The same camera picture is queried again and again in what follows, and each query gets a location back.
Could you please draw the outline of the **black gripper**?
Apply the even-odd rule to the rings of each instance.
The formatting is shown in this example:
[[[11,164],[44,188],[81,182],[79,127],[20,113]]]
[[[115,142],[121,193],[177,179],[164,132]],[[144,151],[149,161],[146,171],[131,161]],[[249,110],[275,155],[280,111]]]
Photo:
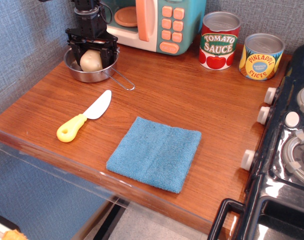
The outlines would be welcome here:
[[[117,57],[118,38],[108,33],[105,9],[103,7],[75,7],[76,28],[67,28],[68,45],[71,47],[76,63],[87,50],[100,51],[103,69],[111,66]]]

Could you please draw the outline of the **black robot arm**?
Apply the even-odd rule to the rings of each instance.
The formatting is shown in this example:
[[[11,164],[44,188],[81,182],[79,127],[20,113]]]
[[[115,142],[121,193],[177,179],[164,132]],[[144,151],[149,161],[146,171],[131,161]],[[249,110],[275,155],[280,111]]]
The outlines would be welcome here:
[[[103,68],[109,67],[118,54],[118,38],[107,31],[107,6],[99,0],[75,0],[74,4],[78,27],[68,28],[65,32],[76,62],[80,64],[85,52],[94,50],[100,52]]]

